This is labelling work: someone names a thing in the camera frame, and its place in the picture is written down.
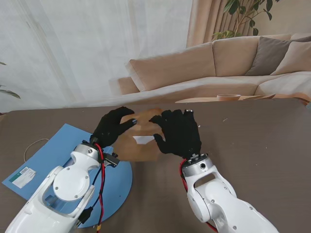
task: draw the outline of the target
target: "fabric glove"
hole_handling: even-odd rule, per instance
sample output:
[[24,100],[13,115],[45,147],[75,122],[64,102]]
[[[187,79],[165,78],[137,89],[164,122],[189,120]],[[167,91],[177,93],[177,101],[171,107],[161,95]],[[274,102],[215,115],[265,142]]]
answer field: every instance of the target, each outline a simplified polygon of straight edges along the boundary
[[193,111],[167,110],[161,116],[149,120],[162,128],[165,141],[159,134],[154,134],[155,141],[162,153],[173,153],[184,159],[200,154],[201,141],[198,125],[194,120]]
[[123,124],[120,121],[123,116],[134,114],[134,111],[127,107],[111,110],[104,115],[94,133],[90,137],[90,143],[98,143],[102,148],[111,146],[118,137],[129,128],[137,124],[136,119],[130,119]]

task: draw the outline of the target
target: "brown box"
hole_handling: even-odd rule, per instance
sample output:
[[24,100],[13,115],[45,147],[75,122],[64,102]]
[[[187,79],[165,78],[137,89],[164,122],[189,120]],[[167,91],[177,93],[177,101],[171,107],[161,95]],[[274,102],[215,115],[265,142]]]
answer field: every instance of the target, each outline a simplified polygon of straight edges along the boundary
[[137,124],[120,135],[113,144],[114,152],[118,158],[123,161],[155,161],[162,154],[156,144],[152,140],[146,144],[137,144],[133,136],[153,136],[155,133],[162,135],[162,129],[149,120],[155,115],[161,115],[160,108],[149,109],[137,114],[124,116],[121,123],[129,119],[137,119]]

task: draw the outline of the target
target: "blue mat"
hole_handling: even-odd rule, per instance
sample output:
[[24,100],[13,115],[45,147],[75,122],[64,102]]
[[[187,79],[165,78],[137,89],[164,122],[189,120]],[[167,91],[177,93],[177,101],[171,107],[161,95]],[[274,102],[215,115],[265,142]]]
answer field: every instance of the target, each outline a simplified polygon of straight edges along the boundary
[[[88,140],[90,133],[65,124],[63,127],[29,160],[20,166],[13,174],[6,178],[2,183],[21,197],[28,200],[45,179],[48,173],[56,166],[69,166],[72,164],[70,153],[82,142]],[[112,147],[106,147],[104,152],[112,153]],[[22,188],[12,183],[12,180],[21,175],[25,167],[31,168],[36,172],[35,176]],[[93,181],[97,169],[89,171],[91,181]],[[112,216],[124,203],[132,186],[132,168],[129,162],[120,162],[117,167],[107,167],[105,170],[106,179],[103,192],[104,216],[103,221]],[[94,196],[86,208],[93,205],[98,197],[100,179],[95,183]],[[46,201],[55,210],[64,214],[70,213],[78,205],[78,201],[63,202],[56,198],[52,187],[45,195]],[[89,227],[98,223],[100,214],[99,202],[94,207],[91,217],[80,227]]]

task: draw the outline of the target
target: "curtain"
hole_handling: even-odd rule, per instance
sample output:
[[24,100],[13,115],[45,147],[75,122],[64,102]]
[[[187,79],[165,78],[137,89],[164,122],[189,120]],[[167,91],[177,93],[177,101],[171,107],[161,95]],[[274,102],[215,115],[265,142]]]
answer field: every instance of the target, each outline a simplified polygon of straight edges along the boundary
[[[187,47],[212,41],[213,34],[233,30],[235,15],[224,13],[227,0],[193,0],[189,21]],[[243,24],[238,32],[248,35],[249,24]]]
[[8,0],[0,7],[0,112],[114,99],[124,65],[184,49],[191,0]]

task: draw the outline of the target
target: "gray cushion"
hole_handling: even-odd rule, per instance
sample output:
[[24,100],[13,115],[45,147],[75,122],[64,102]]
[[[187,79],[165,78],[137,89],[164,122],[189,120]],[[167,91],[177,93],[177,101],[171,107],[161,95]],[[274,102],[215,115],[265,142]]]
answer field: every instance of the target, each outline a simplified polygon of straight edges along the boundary
[[311,41],[311,36],[296,40],[278,40],[261,36],[253,65],[245,76],[270,75],[281,63],[290,43],[293,41],[309,42]]

